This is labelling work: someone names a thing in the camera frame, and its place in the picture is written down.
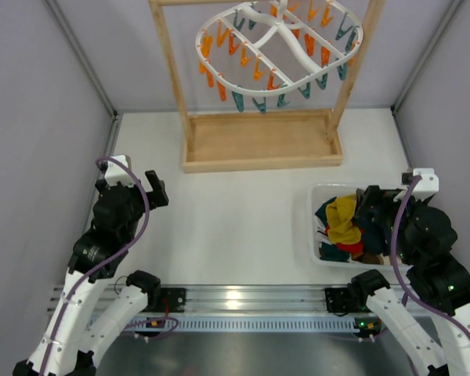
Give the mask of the mustard yellow bear sock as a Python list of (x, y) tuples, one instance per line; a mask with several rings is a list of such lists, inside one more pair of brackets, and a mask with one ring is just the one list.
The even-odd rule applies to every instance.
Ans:
[(326, 206), (327, 235), (334, 244), (357, 244), (362, 233), (353, 222), (356, 214), (356, 196), (336, 197)]

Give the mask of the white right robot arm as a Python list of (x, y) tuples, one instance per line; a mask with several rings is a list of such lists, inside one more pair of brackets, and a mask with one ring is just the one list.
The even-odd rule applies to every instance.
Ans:
[(410, 268), (394, 269), (398, 298), (375, 269), (347, 285), (353, 305), (374, 313), (404, 349), (416, 375), (470, 375), (470, 274), (453, 257), (457, 232), (448, 215), (400, 189), (356, 191), (356, 222), (385, 231), (392, 255)]

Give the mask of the red sock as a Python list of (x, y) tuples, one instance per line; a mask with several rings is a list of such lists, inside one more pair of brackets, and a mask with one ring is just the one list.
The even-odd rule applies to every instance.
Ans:
[(356, 259), (363, 254), (363, 243), (361, 241), (355, 244), (337, 243), (336, 247), (340, 251), (348, 252), (353, 259)]

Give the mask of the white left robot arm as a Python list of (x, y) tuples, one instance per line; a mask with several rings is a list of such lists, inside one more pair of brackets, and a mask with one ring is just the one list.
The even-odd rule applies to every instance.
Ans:
[(128, 276), (125, 288), (95, 323), (90, 318), (99, 297), (143, 229), (140, 219), (169, 203), (165, 182), (145, 173), (146, 192), (125, 172), (107, 171), (89, 229), (75, 242), (64, 286), (49, 325), (35, 351), (18, 362), (15, 375), (94, 375), (101, 359), (129, 321), (160, 299), (160, 279), (142, 270)]

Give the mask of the teal green sock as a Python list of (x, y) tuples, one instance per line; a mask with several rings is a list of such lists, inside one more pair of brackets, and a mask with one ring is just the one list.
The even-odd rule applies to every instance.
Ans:
[(322, 205), (316, 210), (315, 212), (315, 217), (322, 223), (323, 227), (326, 228), (328, 226), (328, 221), (327, 221), (327, 213), (326, 209), (329, 204), (332, 204), (335, 202), (337, 197), (332, 197), (328, 201), (325, 201), (322, 203)]

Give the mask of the navy sock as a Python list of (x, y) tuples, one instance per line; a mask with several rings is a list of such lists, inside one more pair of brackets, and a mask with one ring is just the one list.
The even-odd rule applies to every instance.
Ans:
[(353, 222), (361, 231), (361, 242), (365, 251), (375, 255), (390, 254), (392, 225), (372, 215), (356, 215)]

